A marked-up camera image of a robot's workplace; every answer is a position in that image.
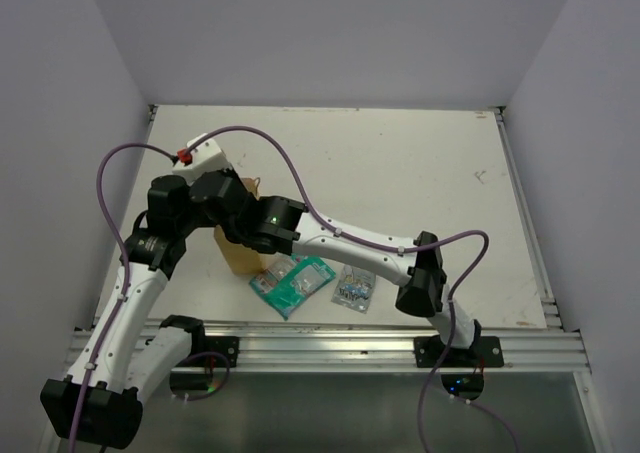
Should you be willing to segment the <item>grey snack packet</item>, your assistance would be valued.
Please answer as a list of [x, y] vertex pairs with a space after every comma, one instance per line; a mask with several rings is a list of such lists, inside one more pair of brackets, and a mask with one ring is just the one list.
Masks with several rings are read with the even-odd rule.
[[374, 273], [345, 265], [334, 289], [331, 301], [352, 311], [366, 314], [376, 287]]

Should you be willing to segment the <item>teal snack bag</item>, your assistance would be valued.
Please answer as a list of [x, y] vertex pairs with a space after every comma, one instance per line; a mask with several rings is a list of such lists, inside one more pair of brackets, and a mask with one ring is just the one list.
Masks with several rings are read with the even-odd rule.
[[251, 289], [284, 320], [313, 294], [335, 279], [336, 273], [319, 257], [278, 256], [249, 281]]

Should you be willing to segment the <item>brown paper bag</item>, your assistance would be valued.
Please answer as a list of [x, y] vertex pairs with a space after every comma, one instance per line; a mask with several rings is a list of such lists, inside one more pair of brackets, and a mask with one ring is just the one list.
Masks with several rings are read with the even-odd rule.
[[266, 269], [266, 256], [241, 244], [230, 242], [220, 226], [215, 227], [213, 238], [234, 275], [256, 275]]

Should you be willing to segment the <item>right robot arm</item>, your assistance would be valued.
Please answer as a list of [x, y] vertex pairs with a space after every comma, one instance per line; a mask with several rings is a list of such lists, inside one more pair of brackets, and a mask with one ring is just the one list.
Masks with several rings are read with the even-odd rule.
[[255, 197], [230, 169], [201, 174], [189, 197], [232, 243], [261, 254], [316, 256], [369, 271], [397, 286], [395, 308], [429, 320], [443, 344], [469, 350], [479, 339], [479, 323], [457, 310], [440, 251], [444, 243], [432, 233], [389, 239], [316, 218], [307, 203]]

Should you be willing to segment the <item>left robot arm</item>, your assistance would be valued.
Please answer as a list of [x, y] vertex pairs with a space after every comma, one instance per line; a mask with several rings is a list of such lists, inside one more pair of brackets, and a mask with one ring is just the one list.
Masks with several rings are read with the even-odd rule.
[[56, 434], [68, 441], [128, 447], [145, 403], [173, 367], [204, 345], [202, 321], [171, 315], [143, 351], [135, 351], [199, 217], [180, 176], [154, 179], [147, 202], [147, 225], [125, 241], [116, 283], [88, 343], [65, 377], [47, 380], [40, 393]]

